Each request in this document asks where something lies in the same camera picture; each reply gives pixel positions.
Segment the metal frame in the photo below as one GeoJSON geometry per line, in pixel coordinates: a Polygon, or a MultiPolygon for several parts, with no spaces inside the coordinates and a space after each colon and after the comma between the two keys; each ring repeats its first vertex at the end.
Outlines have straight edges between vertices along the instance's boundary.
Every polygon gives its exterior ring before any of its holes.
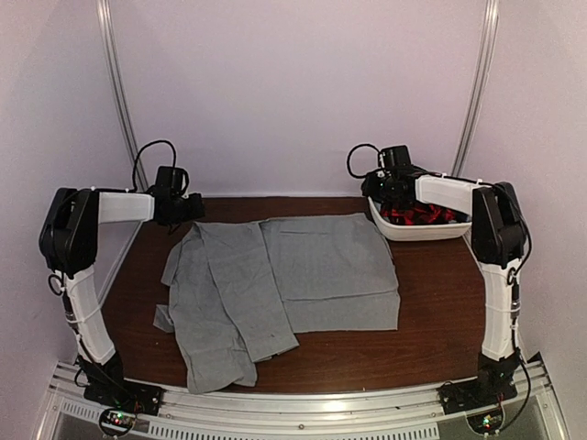
{"type": "MultiPolygon", "coordinates": [[[[127,98],[122,83],[118,55],[116,53],[114,29],[112,26],[112,17],[110,16],[110,2],[109,0],[97,0],[97,7],[100,29],[102,31],[102,40],[105,48],[106,64],[108,66],[108,74],[110,76],[110,82],[114,93],[118,120],[127,145],[128,155],[131,163],[134,163],[135,157],[138,155],[137,139],[135,138],[135,132],[130,120],[127,98]]],[[[137,162],[137,184],[141,191],[146,191],[149,187],[147,174],[145,173],[145,169],[140,160],[137,162]]]]}
{"type": "MultiPolygon", "coordinates": [[[[50,382],[44,413],[38,421],[38,440],[52,438],[60,413],[89,422],[97,420],[102,407],[83,399],[77,387],[77,368],[60,363],[50,382]]],[[[542,417],[550,440],[568,438],[556,396],[542,362],[528,365],[532,393],[539,397],[542,417]]],[[[83,375],[79,380],[84,384],[83,375]]],[[[514,375],[518,396],[526,397],[526,377],[514,375]]],[[[441,383],[384,391],[331,394],[255,394],[212,392],[190,394],[186,389],[164,388],[158,416],[140,415],[135,432],[148,438],[190,440],[244,439],[278,440],[302,436],[304,440],[382,440],[409,438],[437,439],[437,424],[464,413],[444,415],[438,402],[441,383]]]]}
{"type": "Polygon", "coordinates": [[[481,46],[479,47],[479,58],[477,59],[477,71],[475,72],[469,109],[465,117],[465,125],[460,135],[459,149],[452,165],[451,175],[453,176],[460,176],[462,174],[465,160],[471,147],[471,141],[481,111],[483,92],[485,91],[485,85],[487,84],[487,78],[489,77],[489,70],[492,64],[498,21],[499,0],[487,0],[481,46]]]}

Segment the gray fabric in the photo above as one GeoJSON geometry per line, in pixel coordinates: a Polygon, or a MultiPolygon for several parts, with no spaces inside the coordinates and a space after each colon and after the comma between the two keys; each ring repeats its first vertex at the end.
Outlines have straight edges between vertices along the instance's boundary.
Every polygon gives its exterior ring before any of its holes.
{"type": "Polygon", "coordinates": [[[220,301],[196,227],[173,248],[161,280],[170,286],[169,314],[193,393],[231,383],[254,386],[257,370],[220,301]]]}
{"type": "Polygon", "coordinates": [[[191,392],[254,385],[253,361],[294,332],[397,328],[391,253],[364,214],[197,223],[161,281],[191,392]]]}
{"type": "Polygon", "coordinates": [[[157,304],[153,325],[165,333],[174,333],[172,317],[169,315],[169,305],[157,304]]]}

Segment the white basket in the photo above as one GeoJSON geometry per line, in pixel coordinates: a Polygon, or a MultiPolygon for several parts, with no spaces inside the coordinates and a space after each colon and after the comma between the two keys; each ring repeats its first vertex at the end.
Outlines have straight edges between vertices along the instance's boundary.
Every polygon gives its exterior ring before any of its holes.
{"type": "Polygon", "coordinates": [[[448,225],[392,225],[379,214],[375,202],[369,197],[369,209],[373,215],[375,225],[384,236],[392,241],[429,241],[446,240],[462,237],[471,227],[471,222],[452,223],[448,225]]]}

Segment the brown wooden surface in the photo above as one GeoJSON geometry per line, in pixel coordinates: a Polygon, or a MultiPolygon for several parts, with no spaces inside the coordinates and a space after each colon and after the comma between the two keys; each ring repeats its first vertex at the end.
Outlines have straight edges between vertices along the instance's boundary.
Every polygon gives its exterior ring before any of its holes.
{"type": "MultiPolygon", "coordinates": [[[[360,198],[207,199],[202,221],[240,223],[274,216],[350,214],[360,198]]],[[[145,224],[128,252],[104,307],[105,323],[127,377],[185,386],[186,368],[174,335],[153,327],[155,305],[167,303],[160,283],[174,235],[145,224]]],[[[258,364],[253,389],[327,392],[380,390],[476,373],[484,328],[482,277],[461,239],[391,243],[402,299],[399,330],[299,335],[300,346],[258,364]]]]}

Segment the robotic arm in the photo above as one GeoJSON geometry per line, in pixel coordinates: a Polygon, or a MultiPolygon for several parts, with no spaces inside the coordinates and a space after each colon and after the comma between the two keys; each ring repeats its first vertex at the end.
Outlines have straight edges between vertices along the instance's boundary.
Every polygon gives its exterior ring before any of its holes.
{"type": "Polygon", "coordinates": [[[512,378],[522,362],[516,342],[520,314],[517,278],[525,261],[528,231],[514,187],[507,182],[486,184],[422,170],[412,165],[406,146],[379,151],[379,160],[377,170],[364,176],[351,173],[364,178],[363,195],[402,209],[415,202],[436,204],[471,218],[471,253],[485,283],[485,336],[477,378],[439,390],[445,413],[515,397],[512,378]]]}
{"type": "Polygon", "coordinates": [[[122,360],[105,329],[95,286],[98,225],[155,220],[173,227],[204,215],[199,193],[187,195],[187,172],[160,167],[146,193],[60,188],[39,238],[40,251],[59,283],[69,326],[76,334],[78,363],[88,379],[84,397],[129,413],[157,413],[161,389],[124,380],[122,360]]]}

